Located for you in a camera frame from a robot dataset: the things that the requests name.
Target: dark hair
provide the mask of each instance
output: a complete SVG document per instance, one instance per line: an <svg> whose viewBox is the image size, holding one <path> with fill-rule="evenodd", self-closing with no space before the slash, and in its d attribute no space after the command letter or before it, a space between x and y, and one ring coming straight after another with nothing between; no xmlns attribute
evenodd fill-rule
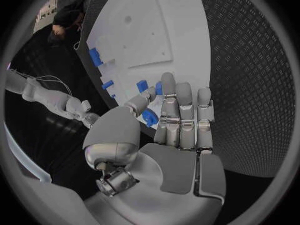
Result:
<svg viewBox="0 0 300 225"><path fill-rule="evenodd" d="M51 46L60 46L63 44L65 36L63 35L55 35L54 31L52 30L48 36L48 44Z"/></svg>

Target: white robotic arm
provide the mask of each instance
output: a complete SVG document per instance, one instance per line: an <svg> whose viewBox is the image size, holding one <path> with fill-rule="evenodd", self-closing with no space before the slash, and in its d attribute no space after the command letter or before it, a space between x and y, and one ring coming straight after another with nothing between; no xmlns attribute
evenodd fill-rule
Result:
<svg viewBox="0 0 300 225"><path fill-rule="evenodd" d="M13 70L7 71L6 90L20 94L28 102L43 104L50 112L66 119L76 119L91 128L99 118L89 113L91 105L87 100L78 98L58 90L44 88L35 78L24 78Z"/></svg>

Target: person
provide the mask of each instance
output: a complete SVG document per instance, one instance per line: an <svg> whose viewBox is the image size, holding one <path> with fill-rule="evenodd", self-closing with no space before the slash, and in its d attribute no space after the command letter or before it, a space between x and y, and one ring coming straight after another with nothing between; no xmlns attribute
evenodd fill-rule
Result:
<svg viewBox="0 0 300 225"><path fill-rule="evenodd" d="M87 1L75 0L57 12L52 22L52 31L47 39L49 44L62 44L66 39L68 30L71 28L75 27L77 32L81 30Z"/></svg>

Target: blue block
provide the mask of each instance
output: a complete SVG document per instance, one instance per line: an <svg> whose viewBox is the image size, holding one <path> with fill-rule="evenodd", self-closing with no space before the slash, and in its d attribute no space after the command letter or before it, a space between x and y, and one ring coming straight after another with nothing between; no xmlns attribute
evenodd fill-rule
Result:
<svg viewBox="0 0 300 225"><path fill-rule="evenodd" d="M140 93L144 92L145 90L148 89L148 84L146 80L141 80L136 84L138 90Z"/></svg>
<svg viewBox="0 0 300 225"><path fill-rule="evenodd" d="M102 85L102 88L107 89L108 87L110 87L113 84L114 84L113 80L109 80L108 82L106 82Z"/></svg>
<svg viewBox="0 0 300 225"><path fill-rule="evenodd" d="M89 50L89 55L92 59L92 62L95 65L95 67L99 67L100 65L103 64L103 62L100 59L100 55L99 55L98 51L96 50L96 48L93 48L93 49Z"/></svg>
<svg viewBox="0 0 300 225"><path fill-rule="evenodd" d="M142 112L142 118L147 122L147 127L150 128L152 125L157 124L159 122L159 117L156 115L154 111L147 108Z"/></svg>
<svg viewBox="0 0 300 225"><path fill-rule="evenodd" d="M159 81L156 83L155 85L155 91L156 91L156 95L163 95L163 86L162 86L162 82Z"/></svg>

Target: hole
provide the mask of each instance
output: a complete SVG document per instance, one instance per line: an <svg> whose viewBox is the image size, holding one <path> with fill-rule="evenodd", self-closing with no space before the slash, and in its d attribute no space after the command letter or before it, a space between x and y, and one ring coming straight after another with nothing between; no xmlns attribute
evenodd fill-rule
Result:
<svg viewBox="0 0 300 225"><path fill-rule="evenodd" d="M126 16L126 17L125 17L125 23L126 23L126 24L130 24L131 21L132 21L131 16Z"/></svg>

